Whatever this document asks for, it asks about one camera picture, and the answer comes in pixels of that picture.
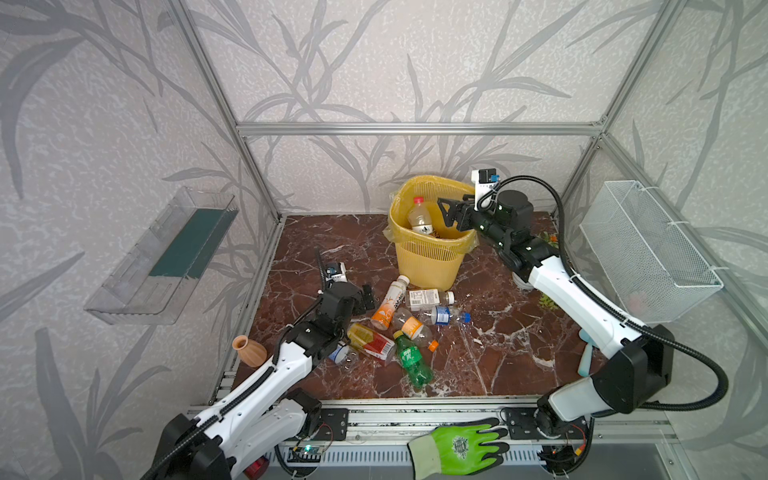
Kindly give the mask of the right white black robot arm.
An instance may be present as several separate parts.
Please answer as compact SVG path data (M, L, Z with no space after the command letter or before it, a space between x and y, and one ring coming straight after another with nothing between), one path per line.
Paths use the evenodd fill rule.
M677 342L668 329L648 327L620 309L573 270L563 242L552 246L532 234L533 206L525 194L509 189L513 181L484 169L474 181L474 194L459 200L440 198L437 205L447 227L483 236L517 278L552 299L607 359L596 373L560 386L538 400L538 430L556 438L581 418L629 414L637 409L697 411L723 400L729 379L719 364ZM675 353L700 362L714 373L717 384L711 394L677 404L652 399L670 384Z

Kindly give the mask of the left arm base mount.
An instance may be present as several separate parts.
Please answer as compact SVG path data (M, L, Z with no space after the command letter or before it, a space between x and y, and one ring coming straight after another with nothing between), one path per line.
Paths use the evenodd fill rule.
M290 441L344 441L349 427L349 413L347 408L321 408L310 412L299 434Z

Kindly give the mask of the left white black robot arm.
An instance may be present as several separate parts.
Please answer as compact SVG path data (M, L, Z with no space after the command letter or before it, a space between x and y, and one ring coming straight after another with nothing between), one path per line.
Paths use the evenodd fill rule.
M320 402L294 386L345 339L352 318L374 307L370 285L326 287L287 326L273 355L227 396L164 427L146 479L233 479L281 442L307 436Z

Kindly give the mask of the orange white milk tea bottle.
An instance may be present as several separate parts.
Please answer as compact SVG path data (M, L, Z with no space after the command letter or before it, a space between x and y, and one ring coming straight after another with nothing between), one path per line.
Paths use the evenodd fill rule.
M399 275L390 284L381 305L371 318L371 324L374 328L382 331L389 329L394 314L401 305L409 284L410 279L405 275Z

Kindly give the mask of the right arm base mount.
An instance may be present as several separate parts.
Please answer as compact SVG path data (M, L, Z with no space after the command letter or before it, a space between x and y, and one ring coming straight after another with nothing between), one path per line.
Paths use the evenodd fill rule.
M503 407L500 417L511 440L586 441L591 430L585 417L565 422L534 406Z

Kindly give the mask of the yellow red label tea bottle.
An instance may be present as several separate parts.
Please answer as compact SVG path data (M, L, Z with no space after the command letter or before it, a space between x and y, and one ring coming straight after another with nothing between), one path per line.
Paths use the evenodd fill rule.
M381 362L388 363L393 360L394 341L361 323L352 323L349 326L347 338L352 347Z

